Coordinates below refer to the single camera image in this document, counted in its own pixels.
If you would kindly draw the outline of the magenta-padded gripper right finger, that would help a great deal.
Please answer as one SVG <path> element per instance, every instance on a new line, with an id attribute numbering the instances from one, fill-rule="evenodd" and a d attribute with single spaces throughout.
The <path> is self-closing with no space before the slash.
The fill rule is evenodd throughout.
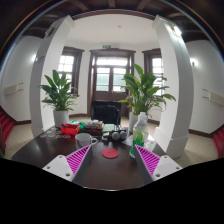
<path id="1" fill-rule="evenodd" d="M 134 155 L 145 185 L 182 169 L 168 155 L 159 156 L 138 145 L 134 148 Z"/>

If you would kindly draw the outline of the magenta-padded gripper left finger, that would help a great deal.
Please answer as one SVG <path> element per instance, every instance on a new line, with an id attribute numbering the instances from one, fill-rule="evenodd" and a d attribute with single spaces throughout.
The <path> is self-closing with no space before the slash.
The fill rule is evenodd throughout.
<path id="1" fill-rule="evenodd" d="M 67 156 L 58 155 L 43 170 L 81 186 L 92 155 L 92 146 L 87 145 Z"/>

